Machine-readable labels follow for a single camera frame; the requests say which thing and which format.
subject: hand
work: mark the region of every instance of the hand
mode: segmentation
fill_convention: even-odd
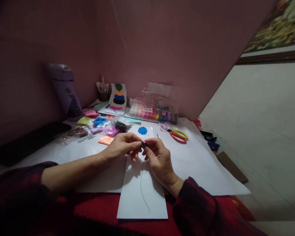
[[[149,159],[153,174],[177,198],[184,181],[173,170],[170,151],[159,138],[150,138],[145,140],[145,142],[147,142],[148,146],[143,148],[144,151],[142,154],[146,155],[146,160]]]
[[[103,151],[103,155],[107,159],[113,159],[128,154],[135,162],[135,159],[139,158],[139,152],[142,152],[142,143],[143,140],[134,133],[120,133],[116,135],[111,144]]]

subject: red scissors handle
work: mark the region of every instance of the red scissors handle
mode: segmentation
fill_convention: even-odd
[[[186,139],[184,139],[183,137],[181,137],[180,135],[177,135],[177,134],[175,134],[175,133],[173,133],[173,132],[170,132],[169,133],[172,137],[173,137],[173,139],[175,139],[177,142],[179,142],[179,143],[181,143],[181,144],[186,144],[187,143],[187,140]]]

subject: label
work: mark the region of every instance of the label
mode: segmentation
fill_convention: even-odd
[[[142,111],[145,111],[145,112],[153,112],[153,108],[152,107],[148,107],[148,106],[143,106]]]

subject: blue clay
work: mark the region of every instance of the blue clay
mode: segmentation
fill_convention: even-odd
[[[138,132],[139,134],[147,134],[148,130],[145,127],[140,127]]]

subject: painting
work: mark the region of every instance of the painting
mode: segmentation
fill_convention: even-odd
[[[295,45],[295,0],[279,0],[244,53]]]
[[[112,115],[123,115],[127,105],[127,90],[125,84],[111,84],[111,95],[107,106],[99,112]]]

